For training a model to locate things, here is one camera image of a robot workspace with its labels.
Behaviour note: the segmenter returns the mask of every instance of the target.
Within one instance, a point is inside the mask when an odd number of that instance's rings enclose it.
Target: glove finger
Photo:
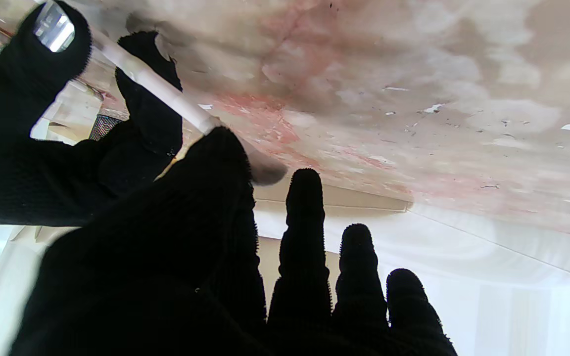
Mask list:
[[[250,333],[260,331],[266,317],[265,289],[258,272],[258,233],[252,194],[253,187],[248,183],[240,194],[226,256],[210,283],[215,298],[233,320]]]
[[[338,329],[348,334],[386,333],[386,301],[378,277],[378,257],[366,225],[351,225],[342,234],[335,292],[332,318]]]
[[[323,186],[318,173],[313,169],[294,172],[285,204],[281,277],[274,286],[268,322],[328,323],[331,295],[325,266]]]

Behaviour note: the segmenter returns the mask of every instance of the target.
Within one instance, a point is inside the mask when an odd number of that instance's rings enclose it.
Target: black glove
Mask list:
[[[19,26],[10,43],[1,51],[1,70],[29,97],[54,101],[70,80],[80,75],[91,55],[91,34],[85,18],[68,4],[57,1],[74,25],[75,36],[65,50],[52,52],[39,42],[34,27],[39,5]]]
[[[157,32],[136,32],[121,38],[118,44],[182,90],[175,63],[164,59],[155,46],[157,35]],[[116,82],[129,109],[130,119],[143,136],[147,148],[155,153],[175,156],[182,147],[182,117],[140,84],[134,83],[120,68],[116,69]]]

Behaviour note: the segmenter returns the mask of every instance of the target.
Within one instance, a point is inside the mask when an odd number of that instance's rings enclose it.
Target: red stain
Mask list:
[[[303,90],[310,78],[342,57],[335,45],[343,37],[337,11],[326,5],[323,0],[296,0],[284,11],[263,18],[263,32],[277,41],[260,61],[270,81]]]
[[[270,142],[287,145],[300,140],[292,124],[283,119],[285,102],[268,95],[219,95],[217,106],[231,114],[248,118],[257,133]]]

